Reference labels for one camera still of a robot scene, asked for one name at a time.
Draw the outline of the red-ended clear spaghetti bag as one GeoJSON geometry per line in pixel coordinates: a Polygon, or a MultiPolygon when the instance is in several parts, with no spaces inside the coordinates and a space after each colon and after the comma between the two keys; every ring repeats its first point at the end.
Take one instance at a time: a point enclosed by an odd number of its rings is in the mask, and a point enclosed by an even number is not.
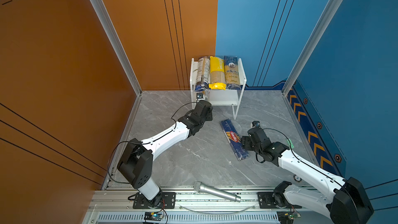
{"type": "Polygon", "coordinates": [[[206,95],[206,91],[201,91],[197,93],[197,100],[207,100],[207,95],[206,95]]]}

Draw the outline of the blue Barilla spaghetti box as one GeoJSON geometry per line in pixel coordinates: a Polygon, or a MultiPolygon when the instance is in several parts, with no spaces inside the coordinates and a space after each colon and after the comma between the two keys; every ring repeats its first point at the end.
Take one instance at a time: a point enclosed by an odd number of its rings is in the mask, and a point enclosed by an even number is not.
{"type": "Polygon", "coordinates": [[[228,142],[232,148],[233,153],[235,154],[238,161],[242,161],[249,157],[248,152],[243,148],[241,143],[240,136],[236,131],[232,121],[230,119],[226,119],[221,121],[222,129],[228,139],[228,142]]]}

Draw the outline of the clear labelled spaghetti bag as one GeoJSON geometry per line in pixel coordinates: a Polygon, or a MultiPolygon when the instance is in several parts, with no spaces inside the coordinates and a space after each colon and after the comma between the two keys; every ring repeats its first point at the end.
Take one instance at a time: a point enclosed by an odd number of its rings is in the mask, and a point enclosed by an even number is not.
{"type": "Polygon", "coordinates": [[[210,57],[200,57],[198,61],[198,72],[195,80],[195,92],[209,89],[210,57]]]}

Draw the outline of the yellow Pastatime spaghetti bag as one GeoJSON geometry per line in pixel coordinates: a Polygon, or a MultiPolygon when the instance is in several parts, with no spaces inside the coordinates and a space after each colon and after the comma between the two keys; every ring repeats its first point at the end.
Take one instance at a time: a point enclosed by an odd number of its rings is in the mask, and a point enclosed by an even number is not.
{"type": "Polygon", "coordinates": [[[210,56],[210,81],[211,90],[226,90],[226,78],[224,60],[219,57],[210,56]]]}

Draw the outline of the blue Ankara spaghetti bag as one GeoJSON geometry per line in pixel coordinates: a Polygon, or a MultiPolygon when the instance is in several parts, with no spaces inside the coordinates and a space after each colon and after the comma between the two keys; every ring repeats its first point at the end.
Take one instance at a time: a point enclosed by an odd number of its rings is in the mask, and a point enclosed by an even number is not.
{"type": "Polygon", "coordinates": [[[232,56],[224,56],[223,59],[227,89],[239,90],[240,79],[238,70],[238,58],[232,56]]]}

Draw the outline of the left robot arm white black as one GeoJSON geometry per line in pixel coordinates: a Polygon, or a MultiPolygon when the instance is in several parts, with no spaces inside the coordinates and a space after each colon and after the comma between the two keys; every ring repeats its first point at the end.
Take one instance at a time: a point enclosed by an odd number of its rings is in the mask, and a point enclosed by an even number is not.
{"type": "Polygon", "coordinates": [[[196,135],[206,121],[212,120],[212,109],[211,103],[200,100],[170,128],[143,141],[128,141],[117,164],[118,171],[148,201],[157,204],[161,199],[161,189],[152,179],[153,162],[175,144],[196,135]]]}

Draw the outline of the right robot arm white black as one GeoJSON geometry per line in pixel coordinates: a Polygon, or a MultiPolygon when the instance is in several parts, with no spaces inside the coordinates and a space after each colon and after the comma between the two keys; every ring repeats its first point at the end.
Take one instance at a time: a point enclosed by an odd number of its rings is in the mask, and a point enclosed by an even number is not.
{"type": "Polygon", "coordinates": [[[374,209],[360,181],[332,174],[303,159],[281,142],[271,142],[261,127],[248,130],[241,138],[242,146],[262,158],[306,181],[316,190],[307,190],[289,181],[281,182],[273,192],[274,204],[279,207],[295,205],[317,212],[335,224],[366,224],[374,209]]]}

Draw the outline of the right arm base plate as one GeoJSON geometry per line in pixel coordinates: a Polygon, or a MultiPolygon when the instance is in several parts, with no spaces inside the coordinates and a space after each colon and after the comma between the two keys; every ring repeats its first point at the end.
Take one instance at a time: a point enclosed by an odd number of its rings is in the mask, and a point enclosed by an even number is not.
{"type": "Polygon", "coordinates": [[[257,193],[258,202],[260,209],[301,209],[299,205],[291,205],[289,203],[277,203],[274,199],[274,194],[272,192],[258,192],[257,193]]]}

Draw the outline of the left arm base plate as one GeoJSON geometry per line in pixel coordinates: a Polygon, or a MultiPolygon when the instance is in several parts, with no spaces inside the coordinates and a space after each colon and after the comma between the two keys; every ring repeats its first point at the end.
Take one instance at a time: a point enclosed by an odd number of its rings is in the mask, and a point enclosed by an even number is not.
{"type": "Polygon", "coordinates": [[[152,200],[148,200],[142,193],[134,196],[134,209],[174,209],[176,203],[175,192],[159,192],[152,200]]]}

